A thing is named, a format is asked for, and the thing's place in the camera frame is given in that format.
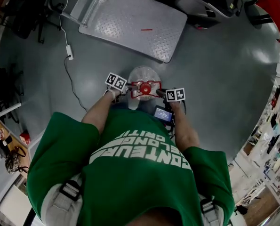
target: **shirt sleeve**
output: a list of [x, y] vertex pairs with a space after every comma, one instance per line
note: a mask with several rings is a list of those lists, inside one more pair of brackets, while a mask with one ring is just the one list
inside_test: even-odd
[[40, 216], [42, 202], [49, 189], [81, 172], [97, 149], [98, 129], [62, 113], [54, 113], [31, 162], [27, 193]]
[[207, 198], [215, 197], [213, 202], [224, 210], [226, 225], [235, 203], [225, 153], [190, 147], [183, 154], [193, 170], [198, 192]]

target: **person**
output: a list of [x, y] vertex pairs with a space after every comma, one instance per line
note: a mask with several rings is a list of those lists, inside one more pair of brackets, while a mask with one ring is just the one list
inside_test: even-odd
[[225, 153], [200, 148], [178, 102], [174, 144], [153, 116], [112, 109], [119, 94], [107, 91], [81, 122], [52, 115], [26, 185], [43, 223], [226, 225], [234, 200]]

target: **display screen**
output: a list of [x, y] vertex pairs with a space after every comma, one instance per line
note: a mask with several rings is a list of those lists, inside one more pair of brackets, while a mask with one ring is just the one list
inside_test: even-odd
[[171, 117], [172, 117], [172, 113], [168, 112], [168, 111], [164, 111], [160, 108], [157, 108], [154, 114], [154, 117], [159, 118], [161, 120], [164, 121], [171, 121]]

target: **black cable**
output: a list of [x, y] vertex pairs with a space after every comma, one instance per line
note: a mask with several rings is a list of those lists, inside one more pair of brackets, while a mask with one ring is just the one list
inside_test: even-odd
[[71, 55], [68, 55], [68, 56], [65, 57], [65, 59], [64, 59], [64, 68], [65, 68], [65, 71], [66, 71], [66, 73], [68, 74], [68, 76], [69, 76], [69, 78], [70, 78], [71, 87], [72, 87], [72, 92], [73, 92], [73, 94], [75, 95], [75, 97], [78, 99], [78, 102], [79, 102], [80, 106], [81, 106], [86, 112], [88, 112], [88, 111], [86, 110], [86, 108], [82, 105], [80, 99], [78, 98], [78, 96], [77, 96], [76, 93], [75, 93], [75, 89], [74, 89], [74, 86], [73, 86], [73, 80], [72, 80], [72, 78], [71, 78], [71, 76], [70, 76], [70, 74], [69, 74], [69, 72], [68, 72], [68, 68], [67, 68], [66, 63], [65, 63], [66, 60], [67, 60], [69, 57], [71, 57]]

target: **forearm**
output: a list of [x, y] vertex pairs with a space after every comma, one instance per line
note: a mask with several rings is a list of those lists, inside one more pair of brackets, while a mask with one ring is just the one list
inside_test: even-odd
[[112, 100], [112, 93], [107, 92], [90, 108], [81, 122], [94, 125], [101, 134], [104, 130]]
[[191, 146], [200, 146], [200, 141], [197, 132], [188, 122], [186, 115], [181, 107], [174, 111], [175, 113], [175, 137], [176, 146], [183, 152]]

